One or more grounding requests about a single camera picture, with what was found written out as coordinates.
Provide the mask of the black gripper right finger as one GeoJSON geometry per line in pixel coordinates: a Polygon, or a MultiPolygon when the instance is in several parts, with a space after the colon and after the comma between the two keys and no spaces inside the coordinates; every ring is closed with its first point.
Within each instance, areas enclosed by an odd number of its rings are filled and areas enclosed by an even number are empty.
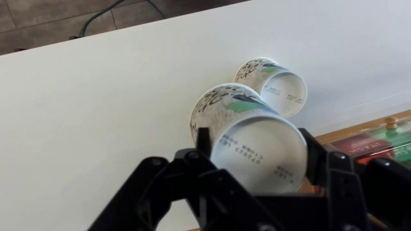
{"type": "Polygon", "coordinates": [[[411,231],[411,170],[396,160],[375,157],[356,162],[341,151],[328,151],[306,128],[306,175],[327,191],[330,231],[374,231],[369,215],[392,231],[411,231]]]}

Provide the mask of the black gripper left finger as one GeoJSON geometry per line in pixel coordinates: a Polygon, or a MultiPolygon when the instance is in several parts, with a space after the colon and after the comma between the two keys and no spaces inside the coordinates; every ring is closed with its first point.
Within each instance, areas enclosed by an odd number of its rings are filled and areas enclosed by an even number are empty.
{"type": "Polygon", "coordinates": [[[174,160],[142,160],[88,231],[156,231],[176,200],[188,202],[202,231],[283,231],[269,209],[211,161],[207,126],[174,160]]]}

